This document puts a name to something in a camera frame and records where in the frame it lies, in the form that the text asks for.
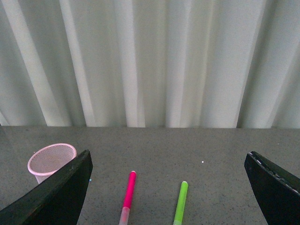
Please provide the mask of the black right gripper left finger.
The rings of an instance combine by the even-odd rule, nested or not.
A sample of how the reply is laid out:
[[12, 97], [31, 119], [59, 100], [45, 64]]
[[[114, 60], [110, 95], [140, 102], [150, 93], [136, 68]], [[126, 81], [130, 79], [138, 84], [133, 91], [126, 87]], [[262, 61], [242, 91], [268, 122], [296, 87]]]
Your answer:
[[2, 225], [75, 225], [86, 197], [93, 164], [89, 150], [0, 212]]

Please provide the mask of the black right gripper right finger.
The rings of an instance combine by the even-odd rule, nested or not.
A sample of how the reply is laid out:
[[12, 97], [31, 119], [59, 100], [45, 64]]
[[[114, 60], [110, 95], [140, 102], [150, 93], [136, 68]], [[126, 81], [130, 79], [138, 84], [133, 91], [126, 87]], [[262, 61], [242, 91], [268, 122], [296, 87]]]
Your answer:
[[244, 167], [269, 225], [300, 223], [300, 179], [255, 151], [246, 156]]

